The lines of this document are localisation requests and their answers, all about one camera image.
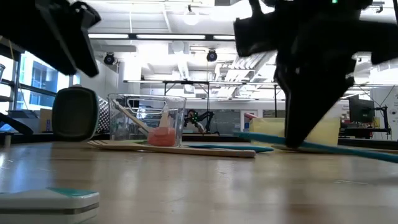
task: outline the yellow box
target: yellow box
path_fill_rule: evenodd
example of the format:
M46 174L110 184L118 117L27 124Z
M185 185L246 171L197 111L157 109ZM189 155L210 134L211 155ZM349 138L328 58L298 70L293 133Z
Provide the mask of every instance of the yellow box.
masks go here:
M285 137L285 118L254 118L250 121L249 130L255 133L273 134L279 137ZM339 118L324 118L314 127L306 140L318 144L336 146L339 131ZM252 144L270 146L270 144L256 141L253 141Z

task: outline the black object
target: black object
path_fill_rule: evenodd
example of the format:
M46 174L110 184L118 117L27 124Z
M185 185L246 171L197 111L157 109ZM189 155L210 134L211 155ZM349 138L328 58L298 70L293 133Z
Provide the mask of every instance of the black object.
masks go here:
M387 113L387 106L382 106L382 107L378 107L375 108L375 110L381 110L382 114L383 114L383 120L384 120L384 129L386 130L385 132L387 133L387 136L391 134L391 127L388 124L388 113Z
M205 129L206 129L206 134L211 134L210 123L211 123L211 119L213 119L213 117L214 117L214 112L206 111L202 115L198 115L198 112L196 112L195 110L192 110L192 109L189 110L188 114L190 112L193 112L193 116L190 118L188 116L185 116L184 127L187 127L187 124L189 122L191 122L192 124L195 125L196 128L199 128L198 122L203 121L204 119L208 118L207 122L206 122Z
M286 95L289 147L299 147L353 86L353 77L346 75L354 70L354 53L371 52L374 65L398 57L396 24L359 20L361 10L372 0L267 0L267 5L275 7L268 14L261 12L259 0L249 2L252 17L234 23L236 49L240 57L278 51L274 80ZM396 0L394 9L398 11ZM321 91L327 94L313 94ZM317 107L308 117L303 108L311 108L312 101Z
M374 121L374 102L371 100L360 100L359 98L348 98L349 119L351 122L372 123Z
M32 110L9 110L8 116L11 118L39 118Z
M391 134L390 128L341 128L339 136L355 136L355 138L371 138L371 133Z
M52 108L52 129L62 141L85 141L94 136L100 106L93 90L73 86L57 93Z
M26 126L25 124L13 119L13 118L10 118L7 115L4 115L2 113L0 113L0 123L1 122L4 122L4 123L10 125L12 128L17 130L21 134L24 134L24 135L33 134L33 130L30 127Z
M112 52L106 53L106 56L105 56L105 58L104 58L104 63L105 63L106 65L113 65L114 62L115 62L114 53L112 53Z
M84 2L67 0L1 1L0 35L28 50L65 75L79 68L93 77L98 74L88 29L100 15ZM13 19L28 18L23 23Z
M216 50L209 50L206 59L208 62L215 62L217 60Z

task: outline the ceiling light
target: ceiling light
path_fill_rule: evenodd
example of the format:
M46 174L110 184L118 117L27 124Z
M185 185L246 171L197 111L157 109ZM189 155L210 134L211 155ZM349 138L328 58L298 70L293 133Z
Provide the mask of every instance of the ceiling light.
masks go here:
M88 34L91 39L128 39L129 34Z
M206 98L186 97L187 100L207 100ZM209 98L209 100L217 100L218 98Z
M218 101L252 101L252 98L218 98Z
M278 83L246 83L247 85L278 85Z
M205 35L137 34L137 39L204 40Z
M215 40L235 40L234 35L214 35Z
M124 80L126 83L163 83L163 81L133 81L133 80Z
M198 24L199 17L198 14L192 11L191 5L188 5L188 11L184 15L184 23L190 26Z
M350 98L352 96L356 96L358 94L360 94L360 93L355 93L355 94L351 94L351 95L348 95L348 96L342 96L342 97L340 97L340 99L347 99L347 98Z
M219 85L242 85L242 82L209 82L209 84L219 84Z

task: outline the wooden stick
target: wooden stick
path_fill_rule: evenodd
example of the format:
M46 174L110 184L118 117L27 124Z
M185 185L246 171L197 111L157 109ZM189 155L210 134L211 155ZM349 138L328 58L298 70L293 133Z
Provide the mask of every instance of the wooden stick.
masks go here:
M143 135L148 136L148 132L144 130L144 128L138 128L138 131L140 131Z
M164 108L164 112L162 113L162 117L160 118L159 127L168 128L169 126L169 108L167 105Z
M140 126L142 129L144 129L147 133L152 129L151 127L148 127L144 122L140 121L138 118L135 116L131 115L128 110L119 104L116 100L112 100L113 103L116 105L118 110L122 113L124 113L126 116L128 116L130 119L132 119L133 122L135 122L138 126Z
M107 144L108 141L90 141L88 144L100 148L109 150L145 150L152 152L161 153L173 153L173 154L188 154L188 155L201 155L201 156L225 156L225 157L242 157L242 158L253 158L256 156L255 151L240 151L240 150L220 150L220 149L193 149L186 147L159 147L159 146L146 146L141 144Z

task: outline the wooden table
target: wooden table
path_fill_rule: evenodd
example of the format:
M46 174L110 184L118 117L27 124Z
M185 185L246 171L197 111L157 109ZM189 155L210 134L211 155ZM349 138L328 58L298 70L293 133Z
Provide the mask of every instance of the wooden table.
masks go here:
M0 191L101 194L98 223L398 223L398 165L351 156L263 153L230 159L84 144L0 152Z

